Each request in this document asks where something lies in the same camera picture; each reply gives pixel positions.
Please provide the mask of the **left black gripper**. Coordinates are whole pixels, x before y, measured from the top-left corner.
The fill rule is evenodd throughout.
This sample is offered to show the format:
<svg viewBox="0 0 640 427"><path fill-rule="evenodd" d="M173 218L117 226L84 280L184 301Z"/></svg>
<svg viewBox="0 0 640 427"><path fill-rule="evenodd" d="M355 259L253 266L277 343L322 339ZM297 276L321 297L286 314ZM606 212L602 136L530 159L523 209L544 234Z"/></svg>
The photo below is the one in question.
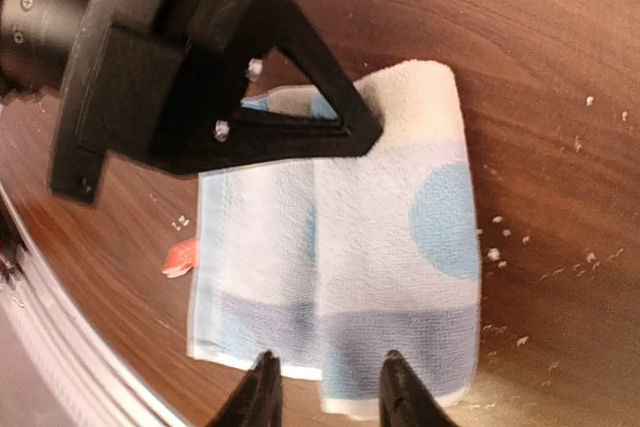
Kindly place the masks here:
<svg viewBox="0 0 640 427"><path fill-rule="evenodd" d="M61 99L51 193L91 204L109 153L178 176L237 166L212 136L247 88L251 0L1 0L1 93Z"/></svg>

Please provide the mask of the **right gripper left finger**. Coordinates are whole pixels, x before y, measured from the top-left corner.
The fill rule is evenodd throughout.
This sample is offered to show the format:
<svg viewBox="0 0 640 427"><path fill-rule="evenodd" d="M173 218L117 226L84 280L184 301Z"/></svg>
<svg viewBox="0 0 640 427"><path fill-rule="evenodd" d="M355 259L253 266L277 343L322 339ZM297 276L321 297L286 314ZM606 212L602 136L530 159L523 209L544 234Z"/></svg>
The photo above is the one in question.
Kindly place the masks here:
<svg viewBox="0 0 640 427"><path fill-rule="evenodd" d="M206 427L281 427L283 399L280 358L264 351Z"/></svg>

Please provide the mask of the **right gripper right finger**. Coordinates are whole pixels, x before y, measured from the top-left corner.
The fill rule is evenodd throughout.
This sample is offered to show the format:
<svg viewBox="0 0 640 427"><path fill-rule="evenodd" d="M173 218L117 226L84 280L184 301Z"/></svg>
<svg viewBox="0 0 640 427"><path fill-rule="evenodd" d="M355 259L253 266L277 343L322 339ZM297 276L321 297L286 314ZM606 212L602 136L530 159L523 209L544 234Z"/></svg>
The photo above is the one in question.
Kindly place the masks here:
<svg viewBox="0 0 640 427"><path fill-rule="evenodd" d="M458 427L398 350L390 350L386 354L380 371L379 425Z"/></svg>

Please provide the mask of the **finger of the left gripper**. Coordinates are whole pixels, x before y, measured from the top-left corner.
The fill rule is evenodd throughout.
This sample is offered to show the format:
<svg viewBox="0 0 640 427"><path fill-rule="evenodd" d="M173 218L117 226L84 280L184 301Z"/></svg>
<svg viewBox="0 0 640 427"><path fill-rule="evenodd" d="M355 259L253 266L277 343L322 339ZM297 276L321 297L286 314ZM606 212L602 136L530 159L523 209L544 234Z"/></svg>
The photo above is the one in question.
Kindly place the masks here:
<svg viewBox="0 0 640 427"><path fill-rule="evenodd" d="M379 114L365 104L295 0L219 0L219 42L225 69L245 93L272 50L291 60L334 110L332 120L245 109L225 110L221 137L378 137Z"/></svg>
<svg viewBox="0 0 640 427"><path fill-rule="evenodd" d="M313 119L237 114L198 125L182 122L156 136L149 165L173 176L289 159L359 157L383 131L379 118Z"/></svg>

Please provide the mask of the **blue polka dot towel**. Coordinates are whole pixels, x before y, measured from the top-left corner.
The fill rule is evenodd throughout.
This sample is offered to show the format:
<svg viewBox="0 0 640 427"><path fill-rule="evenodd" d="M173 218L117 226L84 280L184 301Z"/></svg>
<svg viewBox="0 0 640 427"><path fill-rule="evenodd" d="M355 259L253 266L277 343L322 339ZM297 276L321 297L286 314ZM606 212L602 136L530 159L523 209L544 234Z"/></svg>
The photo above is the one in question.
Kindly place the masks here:
<svg viewBox="0 0 640 427"><path fill-rule="evenodd" d="M469 388L481 259L452 70L410 60L356 86L385 122L367 155L200 176L187 352L245 370L271 350L324 411L374 420L391 350L444 406Z"/></svg>

